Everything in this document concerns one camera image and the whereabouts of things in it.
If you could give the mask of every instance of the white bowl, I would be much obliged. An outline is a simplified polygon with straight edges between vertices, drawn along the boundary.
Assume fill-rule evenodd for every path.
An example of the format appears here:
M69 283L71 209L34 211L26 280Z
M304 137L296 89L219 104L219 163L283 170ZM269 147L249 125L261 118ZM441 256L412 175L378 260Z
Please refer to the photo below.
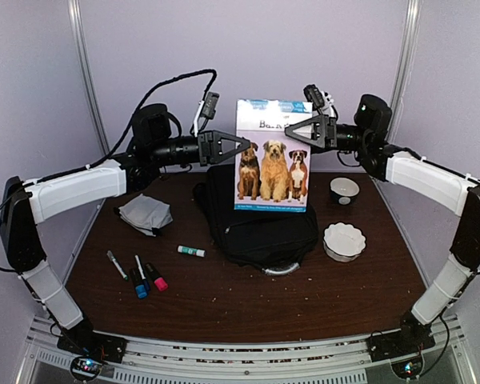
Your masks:
M324 230L323 247L333 260L351 262L366 248L366 238L351 224L338 222Z

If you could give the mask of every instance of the dry erase marker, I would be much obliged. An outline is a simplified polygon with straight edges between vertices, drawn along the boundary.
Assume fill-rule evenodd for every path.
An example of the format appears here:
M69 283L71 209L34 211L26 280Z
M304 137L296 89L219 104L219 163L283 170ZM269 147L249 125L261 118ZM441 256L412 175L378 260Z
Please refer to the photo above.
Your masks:
M134 284L135 293L137 294L137 297L138 298L147 297L146 288L144 287L144 283L142 282L141 274L138 272L138 269L132 268L130 270L130 277L131 277L131 282Z
M148 276L150 277L151 281L155 286L158 288L160 292L163 292L169 286L167 285L166 281L163 279L163 277L160 275L160 272L157 271L157 269L151 264L150 262L147 262L146 265L146 272Z
M138 256L138 254L135 255L135 261L137 262L138 271L141 274L142 283L144 284L144 287L146 288L146 292L149 292L151 290L151 287L150 287L149 282L147 281L146 275L144 274L144 269L142 268L141 259Z
M188 246L178 246L178 252L180 254L193 254L195 256L199 256L200 258L204 258L206 255L205 250L199 250L197 248L190 248Z
M128 281L128 276L125 274L125 271L122 270L121 266L119 265L119 262L116 260L114 257L114 254L112 253L111 250L106 252L106 255L109 257L109 259L112 261L112 263L115 265L115 267L118 269L119 273L121 274L122 278L124 278L126 281Z

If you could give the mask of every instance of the silver handle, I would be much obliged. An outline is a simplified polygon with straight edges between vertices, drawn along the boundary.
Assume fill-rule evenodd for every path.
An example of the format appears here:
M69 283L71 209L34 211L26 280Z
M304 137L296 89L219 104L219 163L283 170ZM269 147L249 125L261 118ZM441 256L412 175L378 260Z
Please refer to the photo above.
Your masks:
M289 266L283 267L275 267L275 268L264 268L262 271L264 274L268 276L284 276L286 274L291 274L292 272L298 270L300 268L300 264L298 262L294 262Z

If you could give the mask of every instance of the black bag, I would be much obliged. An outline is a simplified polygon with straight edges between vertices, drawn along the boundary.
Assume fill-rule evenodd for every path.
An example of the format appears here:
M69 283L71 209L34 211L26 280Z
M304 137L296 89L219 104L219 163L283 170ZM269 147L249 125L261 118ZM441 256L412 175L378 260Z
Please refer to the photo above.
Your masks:
M316 213L309 203L301 214L235 210L233 165L209 168L206 183L197 184L193 193L213 240L240 266L286 274L297 269L317 243Z

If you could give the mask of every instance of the folded cloth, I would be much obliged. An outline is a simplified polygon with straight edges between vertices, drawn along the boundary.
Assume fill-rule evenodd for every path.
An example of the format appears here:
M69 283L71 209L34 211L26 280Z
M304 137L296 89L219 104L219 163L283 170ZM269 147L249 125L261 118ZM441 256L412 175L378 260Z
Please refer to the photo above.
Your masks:
M147 236L160 234L160 228L173 221L170 206L140 194L118 209L119 216Z

